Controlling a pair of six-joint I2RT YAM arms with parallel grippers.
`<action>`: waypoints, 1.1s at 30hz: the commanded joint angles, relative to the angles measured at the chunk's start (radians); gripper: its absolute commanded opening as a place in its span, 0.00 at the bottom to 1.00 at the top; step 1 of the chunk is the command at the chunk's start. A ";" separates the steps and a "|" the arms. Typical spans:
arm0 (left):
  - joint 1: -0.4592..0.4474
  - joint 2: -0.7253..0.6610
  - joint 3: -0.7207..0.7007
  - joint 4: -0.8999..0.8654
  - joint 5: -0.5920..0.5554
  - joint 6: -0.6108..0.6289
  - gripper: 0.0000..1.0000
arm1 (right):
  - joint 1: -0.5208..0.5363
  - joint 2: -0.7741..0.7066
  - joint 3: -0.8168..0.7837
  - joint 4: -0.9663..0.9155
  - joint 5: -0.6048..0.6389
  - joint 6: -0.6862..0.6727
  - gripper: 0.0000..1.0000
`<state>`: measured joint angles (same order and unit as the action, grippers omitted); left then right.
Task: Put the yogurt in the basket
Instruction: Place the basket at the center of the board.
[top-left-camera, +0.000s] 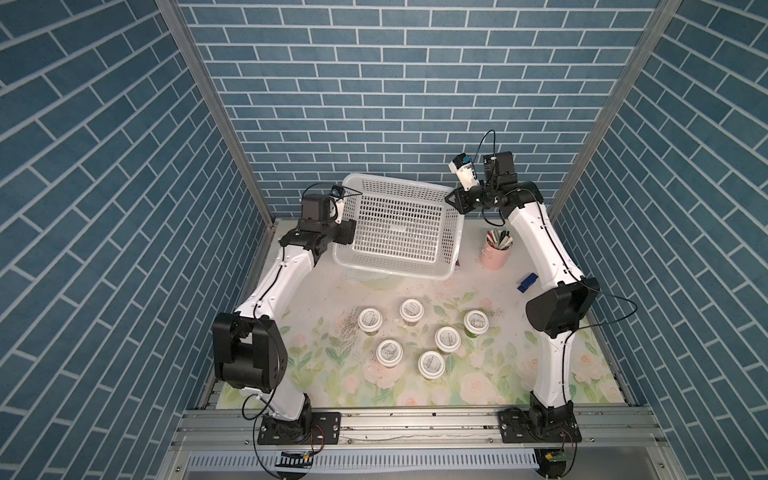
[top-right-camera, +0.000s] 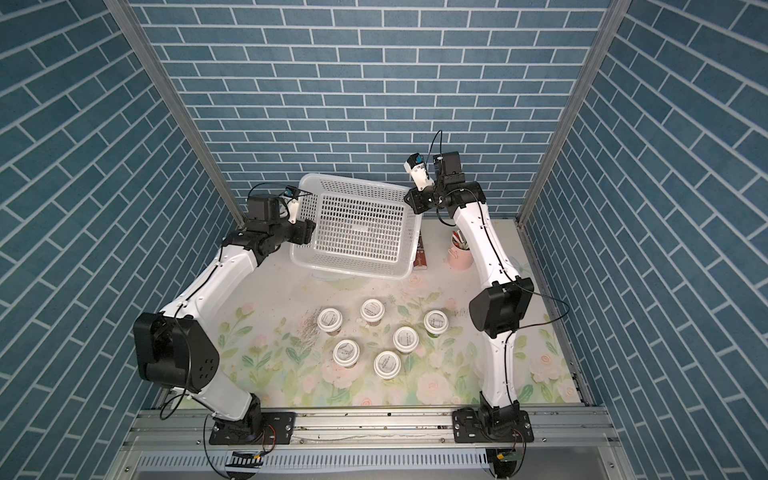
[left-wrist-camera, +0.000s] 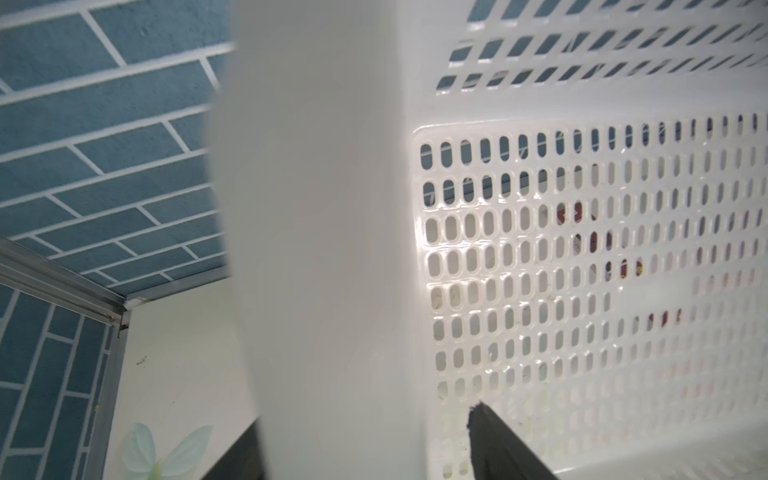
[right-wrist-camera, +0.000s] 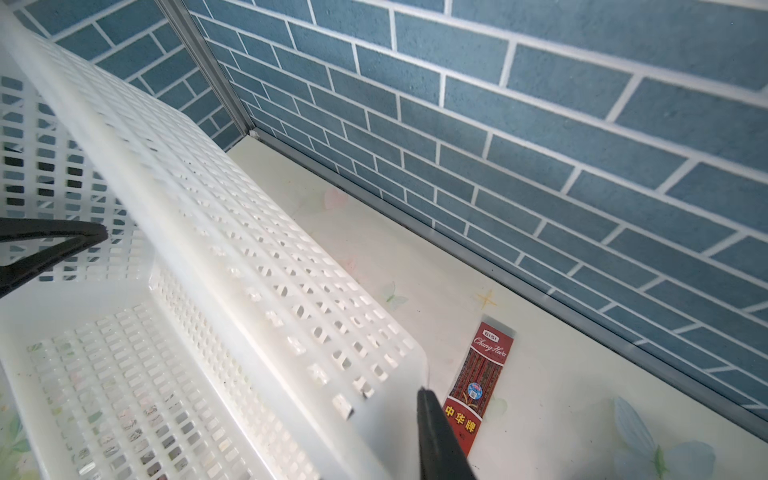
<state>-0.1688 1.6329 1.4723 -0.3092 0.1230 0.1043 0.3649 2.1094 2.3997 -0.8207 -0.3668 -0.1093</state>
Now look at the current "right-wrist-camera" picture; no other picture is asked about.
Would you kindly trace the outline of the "white plastic basket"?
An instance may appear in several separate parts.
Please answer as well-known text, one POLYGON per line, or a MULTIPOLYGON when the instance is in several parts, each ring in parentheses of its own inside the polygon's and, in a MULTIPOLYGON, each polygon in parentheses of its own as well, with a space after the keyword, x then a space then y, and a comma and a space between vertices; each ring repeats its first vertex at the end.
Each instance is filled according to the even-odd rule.
POLYGON ((186 115, 1 10, 1 475, 417 479, 415 339, 186 115))

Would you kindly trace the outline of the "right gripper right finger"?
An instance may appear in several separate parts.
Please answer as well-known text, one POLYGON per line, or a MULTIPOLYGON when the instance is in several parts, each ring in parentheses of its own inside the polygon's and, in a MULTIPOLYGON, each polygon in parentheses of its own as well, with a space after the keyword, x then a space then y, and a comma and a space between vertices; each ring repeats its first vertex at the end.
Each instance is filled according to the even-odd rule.
POLYGON ((417 392, 417 422, 422 480, 476 479, 432 390, 417 392))

